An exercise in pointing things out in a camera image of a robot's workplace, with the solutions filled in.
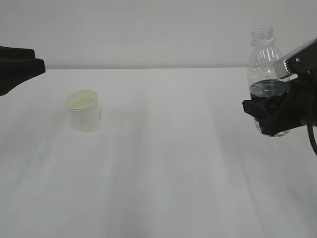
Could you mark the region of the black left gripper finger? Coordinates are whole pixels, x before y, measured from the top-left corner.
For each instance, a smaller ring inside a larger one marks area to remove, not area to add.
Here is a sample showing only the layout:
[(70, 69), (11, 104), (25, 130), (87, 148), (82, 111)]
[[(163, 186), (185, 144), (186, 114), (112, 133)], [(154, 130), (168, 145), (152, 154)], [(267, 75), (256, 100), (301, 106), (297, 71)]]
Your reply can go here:
[(4, 96), (18, 85), (46, 72), (45, 62), (35, 56), (33, 49), (0, 48), (0, 95)]

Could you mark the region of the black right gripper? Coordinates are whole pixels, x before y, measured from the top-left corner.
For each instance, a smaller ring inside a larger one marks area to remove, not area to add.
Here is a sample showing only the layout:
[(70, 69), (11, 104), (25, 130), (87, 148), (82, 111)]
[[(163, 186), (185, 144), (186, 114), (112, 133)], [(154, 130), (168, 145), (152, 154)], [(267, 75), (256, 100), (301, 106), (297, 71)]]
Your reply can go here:
[(290, 81), (281, 97), (244, 100), (244, 112), (254, 118), (263, 135), (277, 134), (302, 126), (317, 125), (317, 72), (310, 70)]

